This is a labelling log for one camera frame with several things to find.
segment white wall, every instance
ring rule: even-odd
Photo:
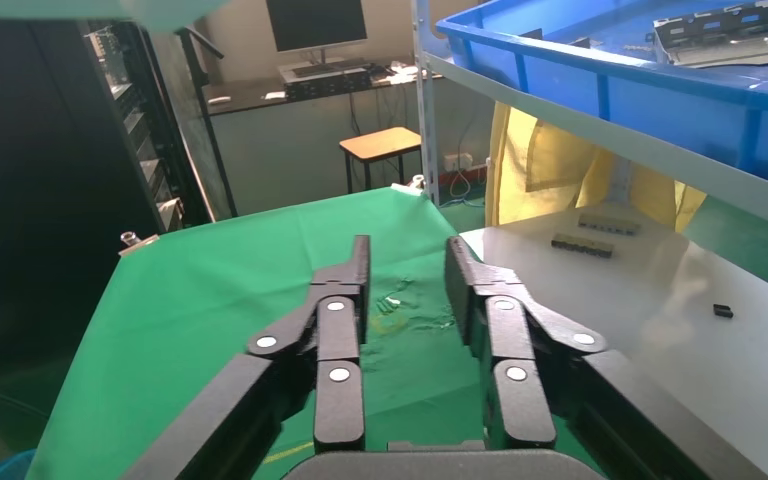
[[[473,7],[477,0],[429,0],[432,22]],[[411,58],[410,0],[362,0],[368,40],[329,49],[344,58]],[[230,0],[207,18],[210,37],[225,54],[219,61],[224,82],[277,76],[278,65],[297,63],[298,53],[278,53],[265,0]]]
[[[493,101],[446,79],[434,81],[434,94],[440,154],[460,149],[483,162],[490,154]],[[419,131],[414,84],[355,93],[354,103],[363,133],[385,128],[390,108],[394,125]],[[355,136],[348,95],[214,115],[211,120],[240,215],[346,194],[345,162],[338,143]],[[405,155],[404,165],[406,178],[422,172],[416,153]],[[385,162],[373,164],[371,170],[373,188],[398,180]],[[355,173],[352,183],[357,192],[363,190],[363,167],[358,162]],[[463,185],[456,185],[455,193],[462,192]]]

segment black cabinet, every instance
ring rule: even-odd
[[[0,20],[0,358],[77,345],[122,232],[216,216],[160,70],[130,23]]]

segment blue storage bin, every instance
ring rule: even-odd
[[[0,480],[24,480],[31,468],[36,449],[14,455],[0,463]]]
[[[768,67],[665,65],[645,48],[653,20],[735,3],[495,0],[437,29],[458,66],[768,180]],[[583,36],[593,48],[567,45]]]

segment keyboard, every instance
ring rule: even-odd
[[[295,74],[297,78],[304,78],[312,77],[314,75],[322,75],[323,73],[352,70],[367,65],[369,65],[369,62],[362,58],[350,58],[348,60],[340,60],[339,62],[320,63],[319,65],[311,65],[309,67],[294,68],[293,74]]]

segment green cloth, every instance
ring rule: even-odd
[[[404,300],[370,311],[368,448],[481,438],[477,363],[443,283],[455,231],[425,197],[379,189],[165,235],[123,258],[27,478],[118,478],[249,336],[302,302],[315,269],[348,258],[356,234],[371,236],[371,297]],[[313,397],[284,422],[258,478],[313,453]],[[559,449],[592,464],[565,429],[559,436]]]

